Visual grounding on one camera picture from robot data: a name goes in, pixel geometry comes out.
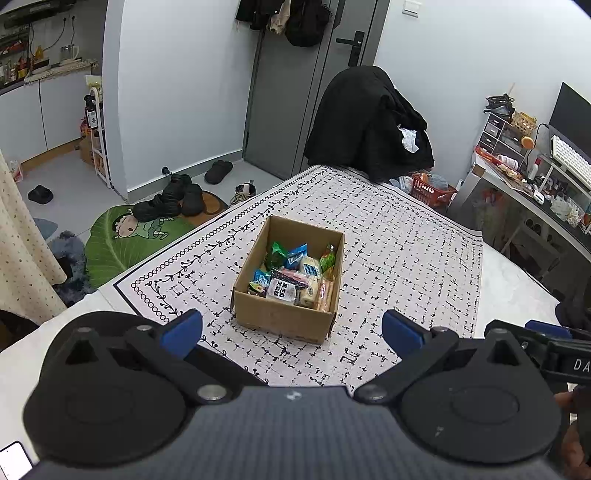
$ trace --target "curtain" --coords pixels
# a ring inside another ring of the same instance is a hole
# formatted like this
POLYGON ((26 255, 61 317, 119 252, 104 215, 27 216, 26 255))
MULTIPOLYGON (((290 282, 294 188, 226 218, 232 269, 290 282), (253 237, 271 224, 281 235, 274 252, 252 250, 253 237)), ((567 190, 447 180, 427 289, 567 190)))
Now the curtain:
POLYGON ((0 309, 40 324, 66 309, 51 287, 66 280, 0 152, 0 309))

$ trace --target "hand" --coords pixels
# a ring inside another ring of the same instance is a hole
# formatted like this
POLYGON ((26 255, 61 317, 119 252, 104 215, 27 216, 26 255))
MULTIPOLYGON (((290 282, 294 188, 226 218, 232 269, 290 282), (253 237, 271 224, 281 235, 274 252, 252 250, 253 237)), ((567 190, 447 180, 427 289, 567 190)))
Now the hand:
MULTIPOLYGON (((569 413, 576 413, 572 392, 557 393, 556 403, 569 413)), ((562 440, 561 456, 564 462, 564 474, 571 480, 591 479, 591 466, 585 463, 585 453, 579 439, 577 423, 570 425, 562 440)))

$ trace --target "red basket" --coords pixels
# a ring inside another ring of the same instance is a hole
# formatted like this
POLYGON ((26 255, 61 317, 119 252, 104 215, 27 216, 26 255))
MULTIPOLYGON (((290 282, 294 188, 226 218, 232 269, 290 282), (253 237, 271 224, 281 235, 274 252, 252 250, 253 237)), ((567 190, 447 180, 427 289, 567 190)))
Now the red basket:
POLYGON ((439 190, 427 183, 427 175, 424 173, 415 173, 413 175, 413 189, 411 197, 420 200, 431 208, 448 205, 452 201, 452 196, 457 193, 453 187, 449 190, 439 190))

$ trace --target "shelf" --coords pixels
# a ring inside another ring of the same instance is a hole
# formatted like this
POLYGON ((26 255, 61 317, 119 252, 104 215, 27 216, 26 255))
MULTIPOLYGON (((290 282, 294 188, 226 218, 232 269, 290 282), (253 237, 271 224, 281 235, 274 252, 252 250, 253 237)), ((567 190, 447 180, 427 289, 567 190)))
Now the shelf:
POLYGON ((19 32, 0 37, 0 48, 4 48, 19 39, 29 39, 29 30, 21 30, 19 32))
POLYGON ((10 55, 14 55, 17 53, 20 53, 22 51, 25 51, 27 49, 27 45, 26 44, 22 44, 20 47, 15 48, 12 51, 6 52, 6 53, 0 53, 0 59, 4 58, 4 57, 8 57, 10 55))

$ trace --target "black slipper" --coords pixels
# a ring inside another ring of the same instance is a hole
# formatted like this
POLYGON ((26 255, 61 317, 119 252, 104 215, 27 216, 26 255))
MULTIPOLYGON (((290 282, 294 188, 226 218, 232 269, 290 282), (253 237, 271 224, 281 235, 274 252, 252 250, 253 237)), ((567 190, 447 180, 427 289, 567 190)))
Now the black slipper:
POLYGON ((217 160, 205 174, 205 181, 212 185, 220 183, 232 171, 232 162, 217 160))
POLYGON ((189 175, 173 173, 170 177, 170 183, 165 186, 162 194, 165 197, 171 196, 175 200, 182 200, 188 185, 191 185, 191 177, 189 175))
POLYGON ((175 200, 166 199, 160 194, 147 202, 139 202, 134 205, 134 217, 138 222, 151 222, 160 217, 176 217, 181 213, 181 206, 175 200))
POLYGON ((43 185, 37 185, 34 189, 29 192, 29 200, 32 202, 41 203, 45 205, 53 199, 53 193, 50 189, 45 188, 43 185))
POLYGON ((196 183, 188 185, 181 213, 185 217, 193 217, 199 215, 199 213, 204 210, 205 202, 203 201, 203 190, 196 183))

